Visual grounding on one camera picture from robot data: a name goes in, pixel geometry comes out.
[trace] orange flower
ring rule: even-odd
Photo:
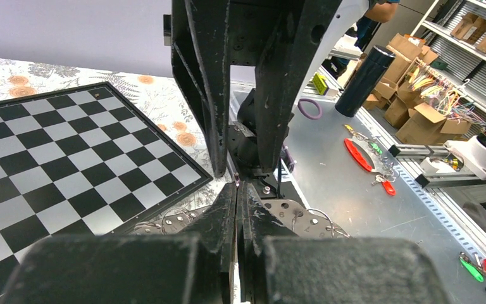
[[[194,137],[194,135],[189,134],[187,132],[179,133],[178,136],[176,137],[176,140],[182,146],[186,146],[186,147],[191,147],[193,144],[196,143],[196,137]]]
[[[14,86],[24,86],[25,84],[27,84],[28,78],[24,76],[14,75],[10,77],[8,81],[10,81],[10,83],[13,84]]]
[[[148,75],[141,75],[138,77],[141,84],[153,84],[154,77]]]
[[[185,131],[187,130],[187,125],[183,122],[175,122],[173,125],[174,129],[178,131]]]
[[[8,92],[12,97],[24,97],[36,94],[36,90],[31,87],[13,87]]]

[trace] red handle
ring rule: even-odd
[[[351,154],[351,156],[353,156],[353,158],[359,163],[359,165],[361,165],[361,167],[364,170],[366,170],[368,172],[371,172],[373,170],[373,168],[364,159],[364,157],[362,157],[362,155],[360,154],[359,150],[357,149],[357,147],[355,147],[355,145],[353,144],[353,142],[351,141],[351,139],[346,138],[344,140],[344,143],[346,144],[346,148],[349,151],[349,154]]]
[[[385,188],[388,194],[392,196],[396,195],[396,190],[394,189],[393,185],[389,181],[383,182],[383,188]]]

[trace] key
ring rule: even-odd
[[[378,174],[378,175],[375,176],[375,180],[371,183],[371,185],[375,186],[380,182],[386,182],[386,181],[387,181],[387,179],[384,176]]]

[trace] green tool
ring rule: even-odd
[[[470,272],[470,274],[478,281],[483,282],[483,274],[474,266],[471,262],[470,258],[466,255],[466,253],[461,252],[459,253],[459,261],[463,264],[463,266]]]

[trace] green object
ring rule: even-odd
[[[437,58],[433,62],[431,62],[430,67],[436,70],[444,70],[448,67],[448,63],[442,61],[440,58]]]
[[[463,264],[463,266],[470,272],[470,274],[478,281],[478,282],[483,282],[483,275],[472,265],[471,263],[466,262],[463,260],[461,257],[459,257],[459,260]]]

